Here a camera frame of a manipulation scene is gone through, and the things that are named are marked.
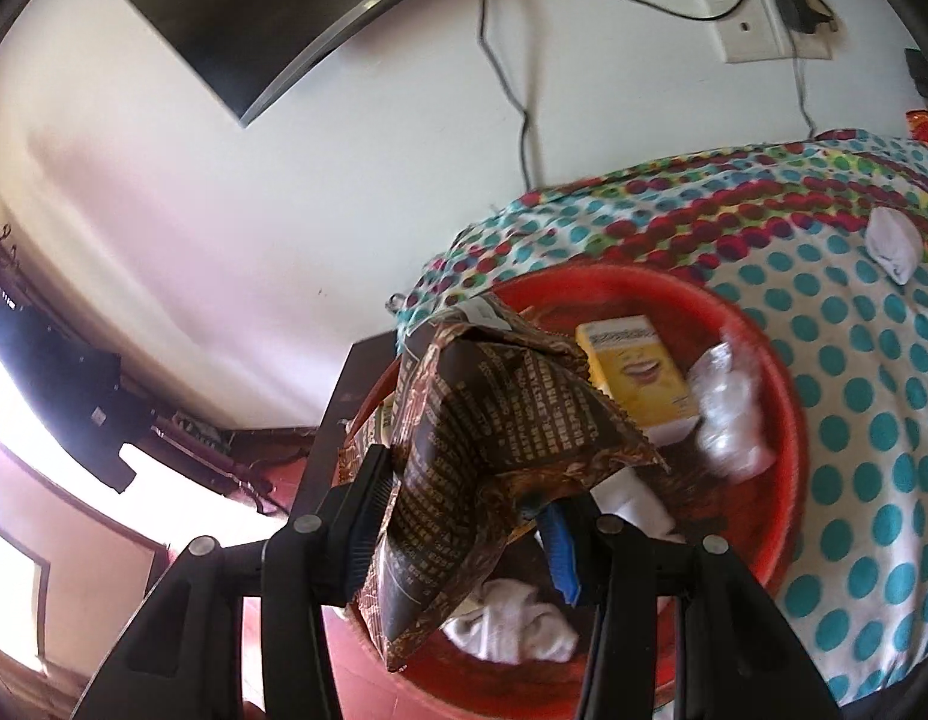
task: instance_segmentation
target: polka dot bedsheet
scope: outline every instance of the polka dot bedsheet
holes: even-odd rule
[[[878,205],[918,226],[904,287],[864,249]],[[762,327],[794,377],[810,485],[778,604],[847,703],[928,655],[928,146],[861,130],[673,157],[535,191],[430,262],[399,337],[570,260],[649,263]]]

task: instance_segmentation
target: electrical outlet plate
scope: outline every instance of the electrical outlet plate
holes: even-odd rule
[[[701,0],[709,16],[722,13],[739,0]],[[791,42],[774,0],[747,0],[735,13],[712,24],[717,52],[727,63],[788,59]],[[830,59],[827,25],[813,35],[793,32],[797,55],[806,59]]]

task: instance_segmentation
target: yellow box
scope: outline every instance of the yellow box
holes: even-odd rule
[[[698,405],[647,317],[577,327],[591,383],[613,398],[658,446],[679,442],[698,424]]]

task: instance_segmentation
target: crinkled plastic wrapper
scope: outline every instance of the crinkled plastic wrapper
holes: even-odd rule
[[[663,464],[589,383],[571,338],[473,298],[419,327],[384,404],[341,450],[354,478],[374,442],[396,473],[364,586],[352,604],[396,671],[494,569],[508,539],[557,498],[624,466]]]

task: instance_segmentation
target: tiled floor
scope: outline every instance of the tiled floor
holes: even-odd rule
[[[466,720],[475,715],[437,712],[422,704],[360,646],[348,624],[326,608],[324,624],[344,720]],[[244,698],[264,705],[261,680],[261,602],[244,605]]]

